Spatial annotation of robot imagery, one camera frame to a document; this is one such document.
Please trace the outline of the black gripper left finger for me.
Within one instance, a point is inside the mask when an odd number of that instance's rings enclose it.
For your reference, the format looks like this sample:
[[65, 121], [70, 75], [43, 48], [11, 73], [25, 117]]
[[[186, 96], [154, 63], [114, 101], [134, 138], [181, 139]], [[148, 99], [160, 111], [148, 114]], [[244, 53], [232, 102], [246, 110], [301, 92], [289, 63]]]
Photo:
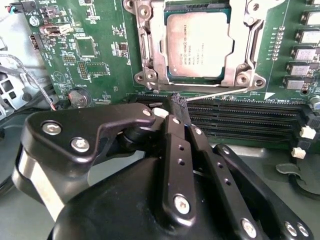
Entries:
[[89, 189], [94, 165], [141, 150], [164, 165], [161, 211], [191, 225], [195, 190], [185, 139], [190, 124], [187, 101], [177, 93], [155, 108], [134, 102], [34, 113], [22, 129], [12, 181], [57, 220], [70, 200]]

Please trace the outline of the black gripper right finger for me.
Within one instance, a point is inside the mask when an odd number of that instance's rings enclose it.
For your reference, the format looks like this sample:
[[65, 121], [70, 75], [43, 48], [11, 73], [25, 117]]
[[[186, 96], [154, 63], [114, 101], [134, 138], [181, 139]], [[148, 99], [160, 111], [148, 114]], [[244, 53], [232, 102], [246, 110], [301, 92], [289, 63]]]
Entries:
[[201, 129], [189, 126], [195, 153], [216, 187], [233, 240], [313, 240], [311, 229], [229, 147], [211, 147]]

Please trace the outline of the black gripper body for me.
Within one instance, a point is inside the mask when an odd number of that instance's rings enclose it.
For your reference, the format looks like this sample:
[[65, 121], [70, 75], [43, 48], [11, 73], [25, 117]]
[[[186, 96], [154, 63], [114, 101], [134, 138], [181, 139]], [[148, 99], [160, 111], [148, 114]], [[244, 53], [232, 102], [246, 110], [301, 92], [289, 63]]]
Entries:
[[232, 240], [215, 186], [181, 158], [138, 160], [71, 199], [51, 240]]

